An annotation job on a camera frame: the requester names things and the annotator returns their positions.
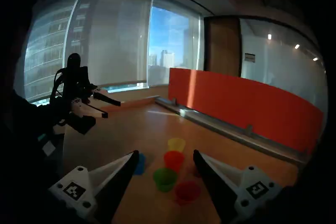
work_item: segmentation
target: blue sky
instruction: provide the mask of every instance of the blue sky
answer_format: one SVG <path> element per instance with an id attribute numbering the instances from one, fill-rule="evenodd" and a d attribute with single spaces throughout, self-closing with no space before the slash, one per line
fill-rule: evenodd
<path id="1" fill-rule="evenodd" d="M 176 66 L 183 62 L 184 30 L 188 27 L 187 17 L 157 7 L 152 8 L 149 54 L 157 55 L 158 64 L 162 50 L 175 53 Z"/>

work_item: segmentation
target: sign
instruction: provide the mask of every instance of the sign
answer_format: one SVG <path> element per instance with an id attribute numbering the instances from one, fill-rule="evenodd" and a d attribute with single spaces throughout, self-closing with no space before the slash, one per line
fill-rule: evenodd
<path id="1" fill-rule="evenodd" d="M 245 61 L 255 63 L 255 54 L 245 53 Z"/>

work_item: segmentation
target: orange partition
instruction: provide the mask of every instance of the orange partition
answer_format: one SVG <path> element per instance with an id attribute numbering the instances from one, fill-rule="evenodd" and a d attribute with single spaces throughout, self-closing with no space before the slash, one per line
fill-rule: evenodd
<path id="1" fill-rule="evenodd" d="M 285 90 L 209 71 L 170 69 L 169 99 L 300 152 L 311 153 L 323 113 Z"/>

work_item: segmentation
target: red cup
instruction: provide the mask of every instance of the red cup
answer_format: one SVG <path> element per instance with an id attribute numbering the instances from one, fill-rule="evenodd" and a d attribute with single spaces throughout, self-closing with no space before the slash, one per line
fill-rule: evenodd
<path id="1" fill-rule="evenodd" d="M 163 159 L 165 160 L 166 168 L 172 169 L 175 172 L 179 172 L 184 161 L 184 155 L 179 151 L 172 150 L 166 152 Z"/>
<path id="2" fill-rule="evenodd" d="M 201 194 L 201 187 L 194 181 L 187 181 L 178 184 L 175 187 L 176 202 L 180 205 L 186 205 L 196 200 Z"/>

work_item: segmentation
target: wooden table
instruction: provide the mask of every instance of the wooden table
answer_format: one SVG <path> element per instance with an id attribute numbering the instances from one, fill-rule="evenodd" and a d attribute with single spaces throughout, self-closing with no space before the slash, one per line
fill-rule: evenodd
<path id="1" fill-rule="evenodd" d="M 220 223 L 210 196 L 200 178 L 192 174 L 193 151 L 199 151 L 239 169 L 255 165 L 281 186 L 293 185 L 298 169 L 295 165 L 267 156 L 154 104 L 147 99 L 121 108 L 111 107 L 108 119 L 81 135 L 66 128 L 63 146 L 65 171 L 78 165 L 95 169 L 133 150 L 146 156 L 145 173 L 133 176 L 115 213 L 112 223 Z M 170 138 L 183 138 L 185 162 L 178 181 L 193 180 L 200 185 L 200 197 L 186 206 L 174 202 L 173 190 L 156 189 L 153 173 L 164 167 L 163 155 Z"/>

